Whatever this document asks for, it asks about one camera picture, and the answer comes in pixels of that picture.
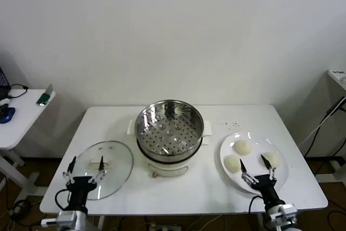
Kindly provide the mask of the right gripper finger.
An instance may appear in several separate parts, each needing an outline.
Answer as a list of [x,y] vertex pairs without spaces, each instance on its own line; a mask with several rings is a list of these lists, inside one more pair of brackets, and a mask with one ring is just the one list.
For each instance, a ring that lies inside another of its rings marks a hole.
[[249,185],[255,185],[256,184],[256,179],[251,176],[250,174],[248,174],[247,169],[243,163],[243,161],[240,159],[240,164],[241,164],[241,171],[242,171],[242,175],[241,178]]
[[271,163],[263,156],[261,155],[261,158],[264,162],[264,165],[266,166],[267,170],[269,171],[269,179],[276,181],[277,178],[275,176],[276,168],[271,165]]

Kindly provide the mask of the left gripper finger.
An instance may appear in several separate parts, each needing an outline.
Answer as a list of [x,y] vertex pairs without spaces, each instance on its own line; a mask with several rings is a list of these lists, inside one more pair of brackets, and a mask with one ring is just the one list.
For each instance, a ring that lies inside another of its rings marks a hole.
[[66,185],[69,185],[72,183],[72,172],[73,172],[75,163],[76,163],[76,157],[74,156],[74,158],[72,159],[72,161],[68,165],[67,171],[63,172],[63,177],[66,181],[66,183],[65,183]]
[[104,162],[103,162],[103,156],[101,156],[101,160],[98,167],[98,173],[91,179],[92,184],[98,184],[101,180],[103,180],[105,177],[105,169],[104,169]]

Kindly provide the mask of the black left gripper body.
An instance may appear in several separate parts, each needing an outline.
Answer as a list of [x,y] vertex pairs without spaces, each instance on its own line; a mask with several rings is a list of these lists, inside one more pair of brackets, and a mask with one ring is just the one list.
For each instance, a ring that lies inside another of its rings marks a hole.
[[96,189],[97,183],[91,176],[74,177],[74,182],[66,184],[71,193],[66,210],[87,211],[88,194]]

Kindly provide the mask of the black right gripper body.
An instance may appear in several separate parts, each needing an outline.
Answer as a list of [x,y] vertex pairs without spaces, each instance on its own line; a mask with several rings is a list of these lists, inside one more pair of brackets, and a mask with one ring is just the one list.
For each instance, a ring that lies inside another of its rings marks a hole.
[[276,180],[270,179],[269,175],[257,175],[255,183],[250,186],[261,193],[265,207],[274,207],[280,204],[280,198],[275,191]]

